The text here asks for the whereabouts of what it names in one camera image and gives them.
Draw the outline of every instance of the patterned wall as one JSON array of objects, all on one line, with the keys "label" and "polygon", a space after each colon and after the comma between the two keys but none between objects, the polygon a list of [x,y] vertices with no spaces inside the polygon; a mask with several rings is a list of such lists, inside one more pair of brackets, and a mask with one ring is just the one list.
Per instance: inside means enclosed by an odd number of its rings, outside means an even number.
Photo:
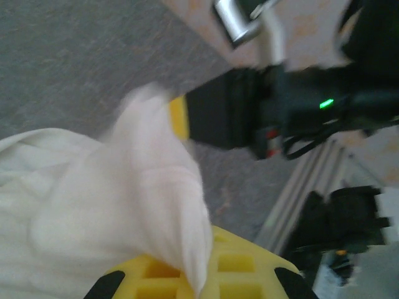
[{"label": "patterned wall", "polygon": [[[233,51],[210,13],[211,0],[162,0],[233,66],[256,65],[257,48],[249,42]],[[333,48],[333,37],[348,0],[281,0],[276,11],[286,30],[289,67],[344,63]],[[399,136],[396,128],[364,139],[359,132],[341,133],[348,146],[389,185],[399,186]]]}]

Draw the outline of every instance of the white towel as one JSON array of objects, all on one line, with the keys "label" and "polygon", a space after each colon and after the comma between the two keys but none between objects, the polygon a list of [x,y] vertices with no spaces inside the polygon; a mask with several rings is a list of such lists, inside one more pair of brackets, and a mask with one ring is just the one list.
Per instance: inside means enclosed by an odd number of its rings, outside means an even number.
[{"label": "white towel", "polygon": [[102,142],[59,129],[0,141],[0,298],[83,298],[143,253],[200,294],[211,225],[168,101],[156,85],[129,94]]}]

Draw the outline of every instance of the black cable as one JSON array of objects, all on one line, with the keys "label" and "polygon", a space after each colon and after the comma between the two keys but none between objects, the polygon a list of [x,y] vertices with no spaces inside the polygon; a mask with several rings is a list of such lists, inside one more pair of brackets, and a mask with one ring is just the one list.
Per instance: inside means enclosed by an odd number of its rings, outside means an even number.
[{"label": "black cable", "polygon": [[300,246],[295,248],[294,250],[291,250],[292,254],[298,254],[298,253],[303,253],[303,252],[327,252],[330,250],[337,249],[338,243],[336,242],[329,242],[329,243],[320,243],[320,244],[312,244],[312,245],[305,245],[305,246]]},{"label": "black cable", "polygon": [[327,140],[328,137],[339,132],[342,127],[341,122],[336,121],[335,123],[329,125],[324,131],[322,131],[319,135],[317,135],[312,142],[308,145],[303,146],[299,150],[289,153],[291,148],[298,142],[305,139],[305,136],[294,136],[287,140],[285,140],[282,144],[282,154],[288,159],[293,160],[299,158],[300,156],[306,154],[312,149],[316,148],[318,145],[321,145],[323,142]]}]

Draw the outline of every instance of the yellow grid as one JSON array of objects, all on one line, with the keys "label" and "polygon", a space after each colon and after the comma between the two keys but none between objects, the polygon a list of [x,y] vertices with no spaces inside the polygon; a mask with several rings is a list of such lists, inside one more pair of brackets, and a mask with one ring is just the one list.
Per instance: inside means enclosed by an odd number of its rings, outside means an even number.
[{"label": "yellow grid", "polygon": [[[213,227],[214,247],[208,279],[200,299],[288,299],[274,269],[299,273],[290,262],[231,234]],[[109,273],[120,270],[125,278],[113,299],[194,299],[183,273],[143,255]]]}]

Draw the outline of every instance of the white fabric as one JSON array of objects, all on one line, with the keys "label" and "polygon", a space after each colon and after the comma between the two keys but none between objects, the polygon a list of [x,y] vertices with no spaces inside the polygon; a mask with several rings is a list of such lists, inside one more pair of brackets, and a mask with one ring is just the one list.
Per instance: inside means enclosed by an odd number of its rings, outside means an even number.
[{"label": "white fabric", "polygon": [[83,298],[142,253],[200,293],[211,225],[168,100],[154,85],[130,94],[102,142],[58,129],[0,141],[0,298]]}]

